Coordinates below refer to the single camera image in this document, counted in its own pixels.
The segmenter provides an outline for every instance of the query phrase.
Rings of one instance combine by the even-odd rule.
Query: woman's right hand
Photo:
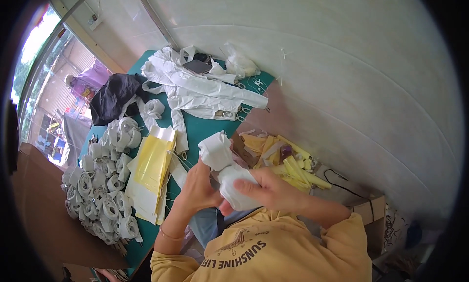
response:
[[[245,179],[238,179],[234,182],[234,187],[240,193],[255,199],[269,210],[292,213],[301,211],[304,203],[302,200],[307,194],[289,185],[267,167],[252,169],[249,172],[260,186]],[[219,210],[225,216],[233,211],[226,200],[219,206]]]

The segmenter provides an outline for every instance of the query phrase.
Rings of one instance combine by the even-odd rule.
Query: electrical socket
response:
[[[101,20],[98,19],[98,20],[95,20],[95,22],[93,22],[91,25],[90,25],[90,29],[92,31],[94,31],[94,29],[101,23]]]

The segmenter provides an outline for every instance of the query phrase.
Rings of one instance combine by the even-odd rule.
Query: green table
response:
[[[135,65],[127,72],[127,74],[140,74],[142,66],[144,65],[145,61],[148,60],[150,56],[152,56],[155,53],[155,51],[148,50],[145,51],[145,53],[138,59],[138,61],[135,63]],[[224,61],[217,61],[220,63],[220,65],[225,68],[225,62]],[[261,72],[260,75],[257,76],[264,84],[265,86],[270,85],[270,83],[274,80],[272,75],[266,73],[266,72]],[[243,83],[248,90],[256,92],[256,90],[251,87],[251,86],[256,86],[253,82],[253,79],[248,80],[243,79],[240,81]],[[160,86],[160,84],[157,83],[151,83],[150,88],[155,88],[157,86]],[[150,98],[157,98],[159,99],[164,105],[165,105],[165,111],[162,114],[162,119],[157,120],[158,126],[167,128],[168,126],[172,125],[172,120],[171,120],[171,109],[168,106],[167,103],[167,96],[165,93],[161,93],[158,95],[154,94],[149,94]],[[252,109],[251,106],[243,105],[243,107]],[[205,138],[208,138],[208,136],[224,130],[226,134],[231,137],[233,133],[236,131],[238,126],[241,124],[239,121],[222,121],[222,120],[208,120],[208,119],[202,119],[198,117],[194,117],[192,115],[187,114],[186,112],[182,113],[184,116],[184,122],[186,124],[186,131],[187,131],[187,136],[188,136],[188,142],[189,142],[189,150],[187,151],[187,164],[189,167],[191,167],[190,163],[195,164],[198,161],[198,153],[199,149],[197,145],[199,144],[200,141],[202,141]],[[139,126],[144,126],[144,122],[142,120],[142,117],[140,115],[136,115],[133,117],[135,121],[139,124]],[[91,138],[91,136],[94,134],[98,138],[101,138],[103,135],[104,131],[106,130],[107,126],[92,126],[91,130],[85,140],[85,145],[82,148],[82,151],[80,153],[80,158],[82,155],[87,153],[87,143],[88,140]],[[148,134],[148,129],[145,128],[142,131],[142,135]],[[137,155],[138,147],[133,149],[129,156],[132,158]],[[176,182],[173,180],[173,178],[170,178],[168,182],[168,199],[174,199],[176,195],[179,194],[181,191],[179,186],[176,184]],[[173,202],[171,200],[167,201],[167,207],[171,209]],[[155,242],[156,235],[159,230],[158,225],[153,225],[150,222],[147,222],[145,220],[136,218],[138,222],[138,228],[140,230],[140,233],[142,235],[142,238],[144,239],[143,241],[143,247],[140,246],[137,242],[135,242],[134,239],[132,239],[129,244],[126,246],[127,249],[127,255],[126,255],[126,260],[130,266],[129,269],[127,269],[127,274],[129,277],[132,275],[132,273],[138,269],[140,264],[143,262],[145,257],[148,255],[150,250],[153,249],[153,244]]]

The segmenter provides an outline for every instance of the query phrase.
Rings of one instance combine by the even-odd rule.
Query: blue jeans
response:
[[[258,208],[240,212],[234,211],[230,215],[223,217],[222,222],[224,222],[224,224],[220,224],[220,211],[218,211],[217,208],[206,208],[198,211],[194,216],[192,216],[191,220],[189,221],[189,226],[191,227],[192,232],[194,232],[194,235],[203,248],[206,248],[209,241],[217,238],[221,234],[221,232],[219,232],[220,226],[222,226],[222,228],[226,228],[227,226],[243,219],[257,209]]]

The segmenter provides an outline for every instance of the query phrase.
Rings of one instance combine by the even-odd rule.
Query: yellow sweatshirt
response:
[[[231,225],[193,258],[153,252],[152,282],[371,281],[362,218],[350,218],[311,235],[293,214],[260,208]]]

